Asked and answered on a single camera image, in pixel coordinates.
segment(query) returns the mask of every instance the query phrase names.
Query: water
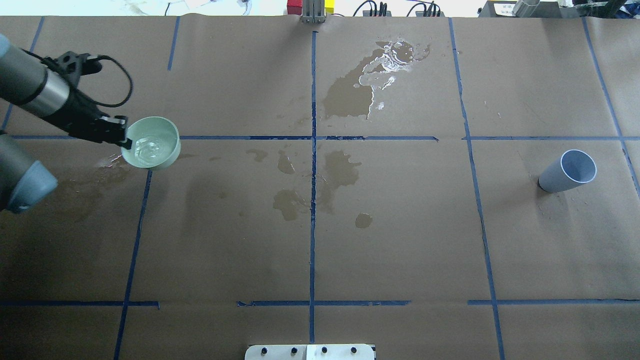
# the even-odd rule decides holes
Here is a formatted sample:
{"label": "water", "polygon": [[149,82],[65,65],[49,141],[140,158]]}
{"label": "water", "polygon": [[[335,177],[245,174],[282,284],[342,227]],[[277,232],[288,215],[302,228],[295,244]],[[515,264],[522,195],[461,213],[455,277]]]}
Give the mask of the water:
{"label": "water", "polygon": [[136,141],[134,157],[144,167],[154,167],[166,160],[172,150],[166,141],[147,136]]}

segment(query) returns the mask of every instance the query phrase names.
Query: water spill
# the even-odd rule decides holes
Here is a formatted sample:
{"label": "water spill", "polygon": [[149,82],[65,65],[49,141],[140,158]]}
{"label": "water spill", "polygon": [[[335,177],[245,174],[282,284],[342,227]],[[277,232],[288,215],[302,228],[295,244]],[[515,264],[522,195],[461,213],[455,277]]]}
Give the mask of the water spill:
{"label": "water spill", "polygon": [[282,171],[285,174],[293,174],[296,172],[296,169],[293,168],[293,164],[289,157],[285,154],[284,151],[278,151],[280,154],[280,159],[278,159],[278,170]]}
{"label": "water spill", "polygon": [[373,217],[371,217],[371,215],[360,213],[356,218],[356,227],[364,229],[366,227],[369,227],[372,221],[373,221]]}
{"label": "water spill", "polygon": [[132,175],[132,168],[114,154],[97,162],[93,168],[75,168],[72,178],[58,179],[58,187],[46,198],[56,205],[56,221],[82,222],[100,205],[103,191],[111,190]]}
{"label": "water spill", "polygon": [[267,152],[263,151],[263,150],[258,150],[258,149],[249,149],[246,151],[247,154],[255,154],[255,157],[253,158],[255,161],[258,161],[259,163],[262,162],[262,160],[264,158],[267,157]]}
{"label": "water spill", "polygon": [[280,190],[273,197],[273,208],[282,212],[285,221],[296,220],[298,213],[308,211],[308,204],[293,190]]}
{"label": "water spill", "polygon": [[340,186],[353,185],[358,180],[356,167],[362,163],[350,162],[351,155],[344,151],[333,151],[324,160],[324,173],[317,196],[318,208],[327,213],[333,213],[333,196]]}
{"label": "water spill", "polygon": [[429,56],[429,46],[420,49],[399,38],[391,42],[376,42],[371,56],[367,56],[345,76],[337,79],[324,98],[327,117],[365,115],[367,119],[373,110],[376,92],[382,91],[396,82],[390,75],[398,71],[411,71],[414,63]]}
{"label": "water spill", "polygon": [[178,160],[180,159],[188,159],[188,158],[195,158],[197,155],[194,154],[180,154],[178,156]]}

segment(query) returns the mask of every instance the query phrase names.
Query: metal bracket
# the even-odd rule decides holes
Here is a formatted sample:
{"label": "metal bracket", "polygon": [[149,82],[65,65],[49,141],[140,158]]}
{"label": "metal bracket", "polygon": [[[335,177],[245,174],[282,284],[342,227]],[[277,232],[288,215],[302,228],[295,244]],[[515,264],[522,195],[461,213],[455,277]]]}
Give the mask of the metal bracket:
{"label": "metal bracket", "polygon": [[302,16],[300,21],[319,24],[326,20],[324,0],[302,0]]}

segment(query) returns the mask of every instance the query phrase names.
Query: cup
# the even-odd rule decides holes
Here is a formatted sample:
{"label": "cup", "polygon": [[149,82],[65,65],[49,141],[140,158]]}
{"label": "cup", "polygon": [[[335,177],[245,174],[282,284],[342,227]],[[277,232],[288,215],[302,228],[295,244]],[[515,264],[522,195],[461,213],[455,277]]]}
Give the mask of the cup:
{"label": "cup", "polygon": [[122,157],[132,166],[149,170],[168,168],[180,155],[180,134],[173,122],[159,116],[145,117],[127,129],[131,150]]}
{"label": "cup", "polygon": [[589,154],[567,150],[540,175],[538,185],[546,192],[563,192],[592,182],[597,172],[596,163]]}
{"label": "cup", "polygon": [[513,15],[517,17],[530,17],[540,4],[540,0],[518,0],[513,7]]}

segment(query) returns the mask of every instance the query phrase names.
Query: black cable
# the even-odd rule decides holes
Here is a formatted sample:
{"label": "black cable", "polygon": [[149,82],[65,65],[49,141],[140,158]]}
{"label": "black cable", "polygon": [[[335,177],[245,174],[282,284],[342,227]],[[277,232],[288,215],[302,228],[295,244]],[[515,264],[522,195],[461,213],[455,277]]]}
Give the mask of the black cable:
{"label": "black cable", "polygon": [[427,4],[426,4],[426,3],[417,3],[417,4],[413,5],[413,6],[409,9],[409,12],[408,12],[408,13],[406,13],[406,17],[409,17],[409,15],[411,15],[411,12],[413,11],[413,9],[415,9],[416,7],[418,7],[418,6],[420,6],[420,5],[424,6],[424,13],[426,13],[426,12],[427,12]]}
{"label": "black cable", "polygon": [[77,92],[78,95],[80,95],[81,97],[83,97],[85,100],[89,101],[92,104],[104,106],[105,108],[117,108],[119,106],[124,105],[131,98],[131,94],[133,93],[133,79],[131,78],[131,75],[129,74],[127,69],[125,69],[124,66],[122,66],[122,64],[118,62],[118,60],[116,60],[116,59],[114,59],[114,58],[112,58],[112,57],[110,57],[108,55],[98,55],[98,56],[96,56],[96,59],[98,61],[99,60],[112,61],[114,64],[116,64],[117,67],[120,68],[120,70],[122,70],[122,72],[125,74],[125,76],[127,76],[127,79],[129,80],[129,92],[127,93],[127,96],[124,98],[124,100],[118,102],[117,104],[105,104],[104,102],[99,102],[99,101],[93,100],[91,97],[89,97],[84,92],[82,92],[82,90],[78,89],[73,83],[71,83],[71,81],[67,78],[67,74],[65,73],[65,71],[52,58],[48,58],[48,57],[47,58],[43,58],[43,57],[41,57],[39,55],[36,55],[36,54],[32,53],[31,51],[25,50],[25,49],[23,49],[22,51],[24,51],[25,53],[33,56],[34,58],[36,58],[38,60],[40,60],[41,63],[46,65],[52,71],[58,73],[60,75],[60,77],[67,83],[67,85],[69,86],[71,91]]}
{"label": "black cable", "polygon": [[375,14],[378,13],[378,4],[376,4],[375,1],[373,0],[366,0],[365,2],[363,2],[362,4],[360,4],[360,6],[358,6],[358,8],[356,9],[356,11],[353,12],[353,16],[355,16],[358,13],[358,10],[360,10],[361,7],[364,6],[364,4],[369,3],[369,6],[373,9],[369,10],[369,16],[375,16]]}

